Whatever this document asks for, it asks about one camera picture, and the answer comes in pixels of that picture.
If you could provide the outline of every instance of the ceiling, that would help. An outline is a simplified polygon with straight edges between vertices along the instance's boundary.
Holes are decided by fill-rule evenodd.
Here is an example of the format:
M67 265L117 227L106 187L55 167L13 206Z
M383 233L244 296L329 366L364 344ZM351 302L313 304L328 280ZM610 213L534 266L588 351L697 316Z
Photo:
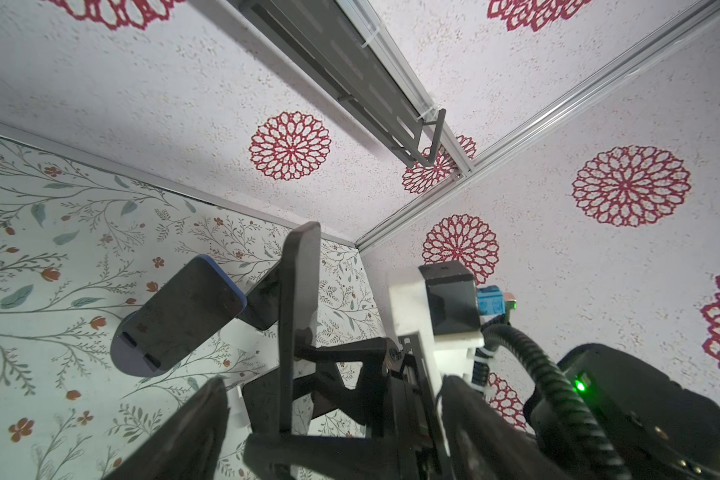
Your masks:
M228 5L111 1L0 2L0 122L348 240L421 191ZM373 4L479 152L692 2L551 3Z

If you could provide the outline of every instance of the branch print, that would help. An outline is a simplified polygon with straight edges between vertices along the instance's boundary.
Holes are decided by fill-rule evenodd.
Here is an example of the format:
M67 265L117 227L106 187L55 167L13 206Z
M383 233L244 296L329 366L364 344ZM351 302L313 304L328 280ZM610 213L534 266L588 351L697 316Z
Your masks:
M231 383L227 383L227 389L231 389L249 374L258 373L264 367L256 360L255 353L245 350L237 349L236 359L234 362L230 360L230 344L218 336L211 338L211 347L212 351L205 355L199 354L197 350L190 353L165 375L142 379L139 385L123 398L143 390L155 389L167 393L176 400L178 406L182 406L203 383L213 377L229 379Z
M17 348L6 347L6 342L21 340L25 342L41 342L60 347L60 354L51 359L59 362L61 367L56 374L56 388L66 389L67 376L75 372L80 376L90 374L90 364L109 369L106 359L109 358L109 344L103 341L106 333L98 330L88 331L90 325L87 320L80 319L63 332L38 336L20 336L9 333L0 333L0 387L11 386L16 382L24 395L35 394L35 384L32 381L32 371L27 363L21 362Z
M19 248L9 246L0 242L0 283L9 282L17 274L22 272L44 272L55 271L62 267L61 261L67 255L39 254L39 255L16 255ZM0 292L8 292L9 287L0 286Z
M50 437L50 444L48 447L35 445L32 447L32 459L34 464L38 467L34 480L66 480L70 478L70 474L59 475L59 470L62 469L67 463L72 462L76 458L79 458L85 454L82 449L82 445L88 441L92 435L77 435L74 441L74 445L67 450L67 454L63 457L56 457L54 460L54 452L59 447L67 442L66 435L72 428L85 428L85 424L76 421L75 409L72 408L70 416L64 420L61 416L56 416L56 423L58 425L58 432Z
M160 427L163 421L162 410L151 415L148 412L144 412L141 407L131 406L126 403L125 406L120 404L120 415L122 419L118 422L117 418L113 418L112 422L115 424L114 427L106 431L107 435L113 435L120 433L123 429L123 438L128 438L128 443L134 442L142 434L146 436L152 435Z
M192 226L190 234L208 245L208 254L235 282L243 279L256 282L282 255L278 242L264 240L259 243L262 227L253 220L240 218L234 222L229 215L224 220L218 216L210 218L203 215L201 221ZM261 251L257 248L259 244L263 246ZM176 252L205 253L196 251L183 241L179 242Z

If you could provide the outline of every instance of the white mounting clip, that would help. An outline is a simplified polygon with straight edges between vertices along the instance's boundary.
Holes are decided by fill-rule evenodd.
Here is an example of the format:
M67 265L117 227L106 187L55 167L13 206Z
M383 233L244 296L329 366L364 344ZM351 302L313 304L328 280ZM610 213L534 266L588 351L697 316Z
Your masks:
M371 33L371 36L365 39L365 43L360 45L360 48L367 47L371 42L373 42L373 39L376 38L376 35L378 35L382 28L384 28L384 22L380 22L378 25L376 25L376 29Z
M416 120L421 120L421 119L423 119L424 117L426 117L426 116L429 114L429 112L431 112L432 110L437 110L437 109L438 109L438 106L437 106L437 105L432 105L430 108L424 110L424 112L423 112L421 115L419 115L418 117L416 117Z

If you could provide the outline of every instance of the wall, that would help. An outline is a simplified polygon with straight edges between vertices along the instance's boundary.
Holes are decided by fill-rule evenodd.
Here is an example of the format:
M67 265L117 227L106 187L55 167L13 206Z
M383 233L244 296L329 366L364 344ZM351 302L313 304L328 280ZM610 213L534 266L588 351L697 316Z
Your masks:
M176 368L128 376L112 335L197 254L247 292L274 266L288 229L0 138L0 479L102 478L208 379L229 387L278 363L274 326L233 320ZM323 241L318 344L382 332L355 249ZM359 368L340 365L353 384ZM295 430L361 435L341 412ZM217 478L252 478L248 436L230 425Z
M364 254L382 317L387 270L449 258L514 293L553 359L602 342L720 404L720 24Z
M457 134L478 152L694 0L374 2Z
M537 32L484 0L374 6L474 156L691 1L556 2ZM0 122L353 241L452 171L406 171L223 0L0 1Z

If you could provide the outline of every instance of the orange flower print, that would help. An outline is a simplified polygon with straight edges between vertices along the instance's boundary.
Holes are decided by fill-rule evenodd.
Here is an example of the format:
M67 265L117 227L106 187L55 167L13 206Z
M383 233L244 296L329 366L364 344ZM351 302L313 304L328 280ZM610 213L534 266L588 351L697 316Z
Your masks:
M8 431L10 433L13 433L13 435L10 436L10 440L13 443L16 443L21 440L21 437L31 435L33 425L34 420L27 420L26 418L22 418L16 423L16 425L12 425L8 428Z
M59 272L57 268L49 266L47 269L40 272L40 276L42 276L43 280L47 282L55 282L61 276L61 272Z
M63 173L64 173L64 172L61 171L61 169L58 168L58 167L46 167L46 168L45 168L45 174L46 174L48 177L54 177L54 178L55 178L57 175L62 175Z
M102 316L95 316L94 319L90 322L90 328L94 330L98 330L102 326L106 325L106 319Z
M89 413L90 413L90 410L86 410L85 412L83 412L82 417L77 417L77 423L79 423L81 425L88 425L88 422L90 422L91 420L94 419L94 416L88 415Z

